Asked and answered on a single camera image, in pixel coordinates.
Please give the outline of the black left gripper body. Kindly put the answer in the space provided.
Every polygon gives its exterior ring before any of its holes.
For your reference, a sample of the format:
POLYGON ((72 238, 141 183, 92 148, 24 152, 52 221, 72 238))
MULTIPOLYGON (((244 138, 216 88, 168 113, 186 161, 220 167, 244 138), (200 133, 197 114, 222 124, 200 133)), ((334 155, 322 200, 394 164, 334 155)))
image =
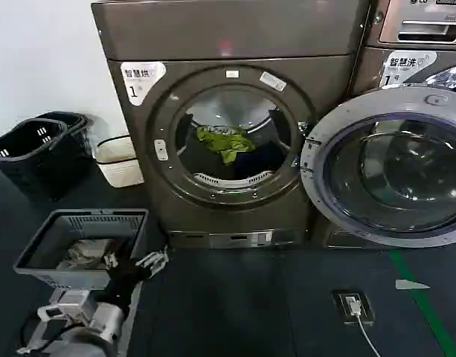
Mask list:
POLYGON ((118 307, 124 316, 129 315, 132 293, 136 286, 143 280, 132 259, 118 259, 118 267, 106 270, 109 282, 98 296, 99 303, 108 303, 118 307))

